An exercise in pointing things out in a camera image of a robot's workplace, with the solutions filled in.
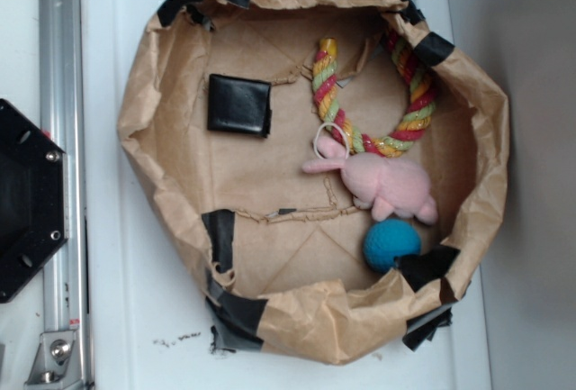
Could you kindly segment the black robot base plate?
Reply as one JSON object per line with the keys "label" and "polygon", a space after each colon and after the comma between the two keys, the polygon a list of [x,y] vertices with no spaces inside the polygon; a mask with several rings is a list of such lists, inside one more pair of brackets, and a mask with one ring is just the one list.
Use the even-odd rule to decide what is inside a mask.
{"label": "black robot base plate", "polygon": [[66,153],[1,101],[1,302],[11,302],[67,240]]}

